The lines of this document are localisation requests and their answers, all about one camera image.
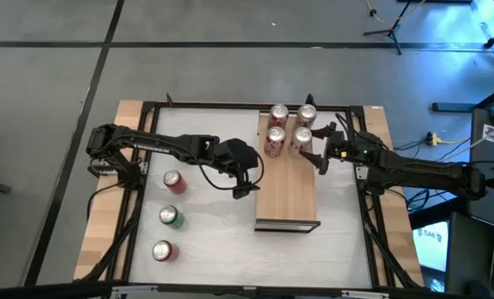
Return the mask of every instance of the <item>white table surface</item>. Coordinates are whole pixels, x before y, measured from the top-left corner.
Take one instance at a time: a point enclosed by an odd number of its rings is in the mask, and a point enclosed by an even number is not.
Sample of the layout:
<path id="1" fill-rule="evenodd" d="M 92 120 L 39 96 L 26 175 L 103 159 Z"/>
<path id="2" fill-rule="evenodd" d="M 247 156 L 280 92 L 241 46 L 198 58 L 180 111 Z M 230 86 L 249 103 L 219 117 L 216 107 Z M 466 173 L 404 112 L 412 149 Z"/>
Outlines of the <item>white table surface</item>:
<path id="1" fill-rule="evenodd" d="M 162 108 L 156 133 L 207 134 L 221 141 L 239 138 L 258 149 L 258 110 Z M 334 112 L 319 112 L 313 129 L 338 124 Z M 315 140 L 320 154 L 325 142 Z M 177 169 L 188 190 L 174 195 L 162 183 L 164 172 Z M 219 186 L 235 179 L 208 167 Z M 251 178 L 256 177 L 256 170 Z M 256 193 L 233 199 L 203 178 L 198 167 L 166 154 L 153 154 L 139 221 L 130 282 L 267 287 L 371 287 L 358 195 L 352 164 L 331 160 L 328 173 L 316 175 L 315 195 L 321 225 L 311 233 L 254 232 Z M 185 217 L 173 230 L 159 221 L 159 210 L 172 204 Z M 156 262 L 154 244 L 175 243 L 174 262 Z"/>

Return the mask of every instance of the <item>wooden board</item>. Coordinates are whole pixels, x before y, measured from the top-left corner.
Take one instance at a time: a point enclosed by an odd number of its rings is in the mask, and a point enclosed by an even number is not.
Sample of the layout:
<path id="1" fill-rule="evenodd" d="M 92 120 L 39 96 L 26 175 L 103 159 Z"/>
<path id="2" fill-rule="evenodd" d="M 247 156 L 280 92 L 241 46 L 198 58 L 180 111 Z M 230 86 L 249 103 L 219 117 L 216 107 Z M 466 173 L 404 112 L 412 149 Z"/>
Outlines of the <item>wooden board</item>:
<path id="1" fill-rule="evenodd" d="M 390 139 L 389 127 L 387 126 L 387 118 L 383 107 L 364 106 L 364 119 L 367 131 L 378 136 L 385 145 L 392 149 L 392 140 Z M 391 189 L 403 194 L 403 190 L 400 187 Z M 385 191 L 385 194 L 379 197 L 379 201 L 383 210 L 390 251 L 409 276 L 417 284 L 423 286 L 422 271 L 420 270 L 416 248 L 414 247 L 413 230 L 409 222 L 405 199 L 396 193 Z M 374 211 L 370 212 L 370 217 L 375 220 Z M 385 286 L 387 285 L 387 280 L 385 278 L 383 258 L 375 245 L 374 254 L 376 256 L 379 283 Z"/>
<path id="2" fill-rule="evenodd" d="M 265 154 L 268 116 L 260 116 L 259 152 L 265 163 L 265 175 L 256 191 L 256 219 L 316 221 L 315 167 L 306 159 L 293 158 L 288 152 L 295 118 L 286 125 L 284 149 L 276 158 Z"/>
<path id="3" fill-rule="evenodd" d="M 123 100 L 115 116 L 114 123 L 116 125 L 124 125 L 133 130 L 138 129 L 139 116 L 141 114 L 141 108 L 143 101 L 135 100 Z M 150 122 L 152 120 L 151 115 L 147 116 L 147 123 L 145 129 L 149 130 Z M 132 149 L 123 149 L 123 155 L 130 160 L 132 155 Z M 139 157 L 144 158 L 144 151 L 139 152 Z M 101 176 L 97 189 L 104 188 L 106 186 L 115 184 L 117 182 L 117 175 Z M 94 202 L 91 206 L 90 219 L 86 226 L 86 232 L 84 240 L 82 242 L 81 254 L 77 261 L 75 273 L 73 277 L 75 279 L 81 278 L 88 274 L 93 266 L 102 258 L 108 247 L 112 244 L 114 239 L 115 225 L 117 223 L 118 215 L 120 213 L 121 199 L 123 197 L 124 190 L 114 187 L 104 192 L 97 194 L 94 198 Z M 130 195 L 130 204 L 127 211 L 127 217 L 130 216 L 132 208 L 134 207 L 136 192 Z M 115 266 L 114 278 L 121 278 L 121 270 L 123 268 L 126 252 L 126 240 L 120 251 L 118 252 L 118 259 Z"/>
<path id="4" fill-rule="evenodd" d="M 127 125 L 133 129 L 137 128 L 142 105 L 143 101 L 121 101 L 115 117 L 115 123 L 117 125 Z M 383 107 L 364 106 L 364 115 L 368 131 L 377 135 L 389 148 L 392 148 L 389 127 L 387 126 Z M 129 149 L 125 151 L 127 156 L 130 156 L 130 153 L 131 151 Z M 113 184 L 115 182 L 114 180 L 111 182 L 105 181 L 111 178 L 113 177 L 101 177 L 97 188 L 100 189 L 108 184 Z M 115 222 L 120 211 L 120 200 L 122 196 L 123 190 L 112 189 L 95 198 L 91 210 L 90 222 L 88 222 L 82 243 L 81 254 L 76 265 L 75 278 L 86 275 L 99 262 L 105 250 L 110 246 L 114 236 Z M 389 192 L 380 198 L 389 248 L 398 259 L 400 265 L 408 272 L 409 276 L 416 283 L 423 286 L 422 273 L 413 242 L 413 231 L 408 220 L 404 199 L 397 194 Z M 120 252 L 114 278 L 120 278 L 119 269 L 123 266 L 124 256 L 125 254 Z M 386 285 L 383 258 L 377 248 L 375 250 L 375 256 L 380 284 Z"/>

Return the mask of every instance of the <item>concrete floor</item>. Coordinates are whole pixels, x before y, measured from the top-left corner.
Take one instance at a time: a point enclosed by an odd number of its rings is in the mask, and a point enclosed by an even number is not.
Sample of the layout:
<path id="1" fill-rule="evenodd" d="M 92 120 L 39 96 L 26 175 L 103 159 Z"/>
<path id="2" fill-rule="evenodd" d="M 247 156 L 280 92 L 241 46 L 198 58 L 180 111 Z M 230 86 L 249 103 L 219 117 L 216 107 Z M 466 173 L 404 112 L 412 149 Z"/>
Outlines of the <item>concrete floor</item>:
<path id="1" fill-rule="evenodd" d="M 0 0 L 0 41 L 102 42 L 116 0 Z M 398 16 L 402 3 L 373 2 Z M 479 22 L 492 0 L 426 3 L 404 19 L 401 42 L 484 43 Z M 389 42 L 362 32 L 388 28 L 362 0 L 125 1 L 119 42 Z M 99 48 L 0 48 L 0 287 L 20 284 L 56 176 L 86 97 Z M 468 136 L 470 115 L 436 114 L 434 101 L 475 103 L 494 91 L 491 51 L 394 49 L 110 49 L 83 140 L 114 119 L 119 100 L 382 105 L 395 145 L 428 131 Z M 96 179 L 81 144 L 39 283 L 69 282 Z M 436 159 L 452 147 L 422 148 Z"/>

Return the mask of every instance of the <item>wooden platform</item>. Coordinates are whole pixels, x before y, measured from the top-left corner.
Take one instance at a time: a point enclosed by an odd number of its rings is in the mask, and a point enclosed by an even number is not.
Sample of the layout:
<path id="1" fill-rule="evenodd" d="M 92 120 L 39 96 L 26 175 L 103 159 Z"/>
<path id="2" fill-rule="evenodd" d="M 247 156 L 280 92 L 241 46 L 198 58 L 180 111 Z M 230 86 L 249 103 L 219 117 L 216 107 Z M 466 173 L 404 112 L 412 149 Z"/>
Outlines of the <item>wooden platform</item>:
<path id="1" fill-rule="evenodd" d="M 256 230 L 308 233 L 320 222 L 316 217 L 315 167 L 306 159 L 289 155 L 295 124 L 286 125 L 284 149 L 276 158 L 265 154 L 268 116 L 260 116 L 259 152 L 265 162 L 265 174 L 256 192 Z"/>
<path id="2" fill-rule="evenodd" d="M 139 122 L 142 104 L 143 102 L 140 100 L 122 100 L 115 117 L 115 123 L 135 129 Z M 387 126 L 383 107 L 364 106 L 364 115 L 368 132 L 377 135 L 389 148 L 392 148 L 389 127 Z M 124 151 L 126 151 L 124 154 L 129 154 L 130 149 L 124 149 Z M 100 189 L 113 183 L 115 183 L 114 176 L 101 176 L 97 188 Z M 80 278 L 86 275 L 92 269 L 93 265 L 99 262 L 105 254 L 105 250 L 110 246 L 114 235 L 115 223 L 120 211 L 122 195 L 122 189 L 113 188 L 95 197 L 74 278 Z M 418 264 L 413 242 L 413 231 L 408 220 L 404 199 L 397 194 L 387 192 L 385 195 L 380 196 L 380 202 L 383 209 L 389 248 L 402 268 L 415 282 L 422 286 L 422 273 Z M 374 220 L 373 211 L 370 212 L 370 215 Z M 374 246 L 374 249 L 378 266 L 379 284 L 385 286 L 386 279 L 383 258 L 376 246 Z M 123 267 L 124 256 L 125 247 L 120 251 L 120 258 L 118 258 L 114 279 L 121 277 L 120 269 Z"/>

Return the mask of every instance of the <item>wooden box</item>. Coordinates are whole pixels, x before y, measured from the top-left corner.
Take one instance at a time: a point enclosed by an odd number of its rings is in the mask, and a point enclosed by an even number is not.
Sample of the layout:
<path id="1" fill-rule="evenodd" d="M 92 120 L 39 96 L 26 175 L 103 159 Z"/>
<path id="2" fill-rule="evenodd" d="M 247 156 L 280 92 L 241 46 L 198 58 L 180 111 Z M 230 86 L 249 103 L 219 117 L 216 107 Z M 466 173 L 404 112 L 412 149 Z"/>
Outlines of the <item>wooden box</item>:
<path id="1" fill-rule="evenodd" d="M 295 117 L 286 124 L 284 149 L 276 158 L 265 154 L 267 115 L 260 115 L 260 155 L 265 174 L 256 191 L 257 231 L 309 233 L 320 225 L 316 218 L 315 167 L 303 157 L 293 158 L 288 148 L 292 141 Z"/>

